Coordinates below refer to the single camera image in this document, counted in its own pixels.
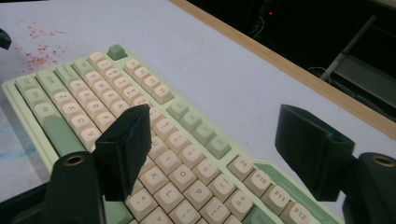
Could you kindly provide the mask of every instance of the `function key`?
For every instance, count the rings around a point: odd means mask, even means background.
[[[289,194],[278,185],[272,185],[262,195],[262,201],[277,215],[282,212],[289,200]]]
[[[308,224],[311,220],[309,211],[296,202],[289,202],[279,217],[287,224]]]
[[[227,168],[233,173],[240,181],[244,181],[245,178],[250,175],[253,171],[253,161],[247,156],[239,155],[231,162]]]
[[[244,184],[257,196],[261,197],[271,184],[271,178],[262,170],[256,170],[244,181]]]

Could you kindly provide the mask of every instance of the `mint green keycap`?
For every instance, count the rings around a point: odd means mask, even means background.
[[[59,79],[68,86],[70,82],[81,79],[77,72],[69,65],[63,64],[55,68],[55,73]]]
[[[89,72],[93,72],[94,69],[90,63],[88,63],[85,59],[78,59],[72,63],[72,67],[76,72],[81,76],[84,77]]]
[[[209,140],[215,135],[215,130],[206,123],[201,123],[198,125],[198,127],[192,133],[192,136],[194,136],[195,139],[198,140],[198,142],[200,142],[202,145],[206,145],[206,143],[209,142]]]
[[[33,107],[33,112],[35,114],[35,118],[38,119],[38,122],[43,125],[46,119],[51,117],[61,117],[59,111],[55,108],[55,106],[49,102],[41,103],[35,105]]]
[[[189,107],[180,101],[176,101],[169,106],[167,111],[174,119],[180,120],[189,111]]]
[[[114,61],[123,59],[128,55],[125,53],[125,50],[121,45],[113,45],[108,49],[107,55]]]
[[[59,91],[66,91],[62,81],[50,70],[38,72],[37,80],[50,97]]]
[[[181,126],[183,126],[187,132],[192,133],[196,127],[202,122],[201,117],[199,117],[193,111],[187,112],[183,118],[179,121]]]
[[[228,151],[230,151],[230,143],[223,136],[216,135],[208,144],[207,150],[218,160],[221,159]]]
[[[106,223],[108,224],[128,224],[134,217],[121,202],[104,201]]]
[[[85,151],[67,122],[58,116],[46,118],[41,125],[59,156],[76,151]]]
[[[18,90],[25,92],[28,89],[39,87],[37,80],[32,76],[17,77],[15,80]]]
[[[43,90],[40,88],[32,88],[27,91],[22,92],[23,98],[27,102],[30,107],[33,107],[37,104],[49,102],[50,98]]]
[[[243,224],[276,224],[260,208],[253,207],[242,221]]]

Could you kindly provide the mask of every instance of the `mechanical keyboard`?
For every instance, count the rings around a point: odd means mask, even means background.
[[[107,223],[341,222],[120,45],[11,79],[3,89],[49,170],[68,153],[92,152],[125,109],[150,106],[151,150],[127,200],[105,202]]]

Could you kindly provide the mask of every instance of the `red stain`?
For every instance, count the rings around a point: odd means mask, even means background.
[[[35,39],[36,50],[34,52],[26,52],[26,49],[22,47],[15,47],[16,52],[22,52],[24,59],[21,59],[21,65],[27,66],[29,71],[38,71],[49,67],[50,65],[57,64],[60,60],[63,60],[62,54],[67,52],[66,48],[61,48],[59,46],[50,46],[45,43],[37,43],[38,40],[48,37],[55,37],[57,35],[67,35],[66,32],[60,31],[58,29],[47,29],[45,25],[37,24],[36,21],[28,23],[21,20],[17,21],[16,25],[27,25],[28,35]]]

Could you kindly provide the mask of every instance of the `table surface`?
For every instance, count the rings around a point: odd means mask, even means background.
[[[186,1],[45,1],[0,4],[0,82],[121,44],[247,152],[297,175],[274,146],[281,104],[304,108],[355,143],[354,155],[396,158],[396,126]],[[32,143],[0,92],[0,202],[48,181]],[[342,217],[341,195],[325,203]]]

